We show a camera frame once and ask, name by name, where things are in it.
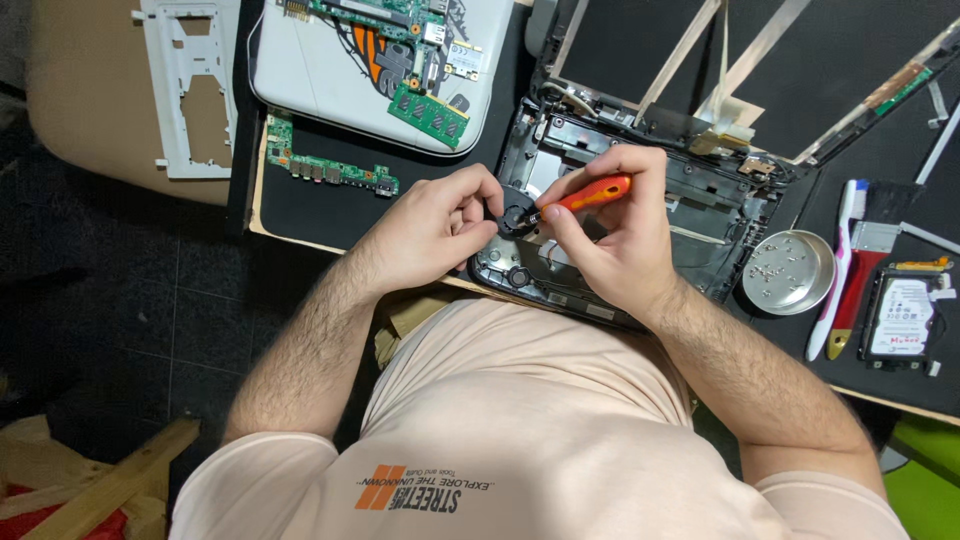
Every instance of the red brush handle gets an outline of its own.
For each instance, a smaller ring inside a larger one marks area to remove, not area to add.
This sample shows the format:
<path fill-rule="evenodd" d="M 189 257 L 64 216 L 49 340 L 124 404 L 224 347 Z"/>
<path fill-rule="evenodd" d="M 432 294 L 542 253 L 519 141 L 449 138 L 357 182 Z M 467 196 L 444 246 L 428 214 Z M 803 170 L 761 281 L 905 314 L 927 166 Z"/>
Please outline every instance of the red brush handle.
<path fill-rule="evenodd" d="M 856 315 L 860 312 L 863 291 L 874 274 L 874 269 L 890 254 L 876 251 L 851 250 L 851 272 L 847 277 L 840 307 L 833 319 L 833 330 L 852 330 Z"/>

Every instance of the toothbrush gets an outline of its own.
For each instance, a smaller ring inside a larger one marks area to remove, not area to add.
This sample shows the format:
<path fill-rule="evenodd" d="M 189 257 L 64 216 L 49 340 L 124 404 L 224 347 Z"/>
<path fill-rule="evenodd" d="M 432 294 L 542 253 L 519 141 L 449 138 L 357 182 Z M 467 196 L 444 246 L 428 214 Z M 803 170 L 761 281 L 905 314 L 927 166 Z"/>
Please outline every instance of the toothbrush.
<path fill-rule="evenodd" d="M 833 285 L 827 295 L 827 302 L 823 310 L 820 311 L 820 318 L 813 327 L 813 333 L 810 334 L 810 341 L 806 345 L 806 360 L 812 362 L 824 348 L 827 336 L 830 334 L 830 327 L 833 325 L 833 318 L 836 317 L 837 307 L 840 306 L 840 293 L 843 292 L 844 283 L 847 281 L 847 272 L 850 270 L 850 261 L 852 259 L 850 251 L 850 220 L 863 219 L 867 210 L 867 187 L 870 185 L 865 180 L 850 180 L 844 188 L 843 200 L 840 204 L 840 220 L 837 223 L 837 250 L 834 254 L 836 258 L 837 271 L 833 275 Z"/>

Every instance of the orange logo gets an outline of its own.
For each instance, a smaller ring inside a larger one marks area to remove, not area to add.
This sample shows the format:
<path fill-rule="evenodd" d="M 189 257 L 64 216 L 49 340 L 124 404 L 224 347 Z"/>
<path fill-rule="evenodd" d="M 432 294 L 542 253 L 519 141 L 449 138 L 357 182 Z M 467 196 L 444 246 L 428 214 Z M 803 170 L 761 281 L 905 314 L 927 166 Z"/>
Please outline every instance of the orange logo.
<path fill-rule="evenodd" d="M 406 465 L 377 465 L 373 476 L 364 480 L 367 487 L 357 499 L 354 508 L 358 510 L 382 510 L 387 507 L 387 502 L 394 495 L 396 487 L 400 484 L 403 472 L 407 470 Z"/>

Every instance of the green circuit board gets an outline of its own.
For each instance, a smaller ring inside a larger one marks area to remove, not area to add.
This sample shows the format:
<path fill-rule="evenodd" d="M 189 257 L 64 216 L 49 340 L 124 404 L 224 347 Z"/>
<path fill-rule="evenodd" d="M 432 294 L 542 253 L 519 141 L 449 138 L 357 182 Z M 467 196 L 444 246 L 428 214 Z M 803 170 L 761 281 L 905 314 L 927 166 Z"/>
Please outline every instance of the green circuit board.
<path fill-rule="evenodd" d="M 456 149 L 470 117 L 430 94 L 412 90 L 406 83 L 396 87 L 387 112 L 418 130 Z"/>
<path fill-rule="evenodd" d="M 387 39 L 410 43 L 424 38 L 428 23 L 443 27 L 446 9 L 447 0 L 284 0 L 288 15 L 329 15 L 375 28 Z"/>
<path fill-rule="evenodd" d="M 390 175 L 390 169 L 374 165 L 373 171 L 334 160 L 293 153 L 294 125 L 290 112 L 270 108 L 267 114 L 267 161 L 281 166 L 294 178 L 315 183 L 346 184 L 364 187 L 381 197 L 400 194 L 400 182 Z"/>

